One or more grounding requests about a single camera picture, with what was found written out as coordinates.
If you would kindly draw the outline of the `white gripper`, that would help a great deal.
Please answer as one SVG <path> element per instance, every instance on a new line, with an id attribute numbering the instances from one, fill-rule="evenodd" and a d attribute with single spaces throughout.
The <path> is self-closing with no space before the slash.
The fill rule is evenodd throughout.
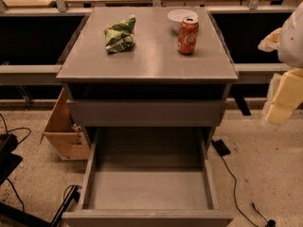
<path id="1" fill-rule="evenodd" d="M 278 86 L 265 108 L 264 119 L 274 125 L 284 124 L 303 103 L 303 69 L 296 68 L 277 75 Z"/>

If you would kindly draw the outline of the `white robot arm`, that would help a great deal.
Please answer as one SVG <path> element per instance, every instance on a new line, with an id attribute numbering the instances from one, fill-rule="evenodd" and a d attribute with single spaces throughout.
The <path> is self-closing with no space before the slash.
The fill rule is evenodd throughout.
<path id="1" fill-rule="evenodd" d="M 276 50 L 278 59 L 291 67 L 283 75 L 274 74 L 263 108 L 263 120 L 280 126 L 303 103 L 303 2 L 282 27 L 259 43 L 258 49 Z"/>

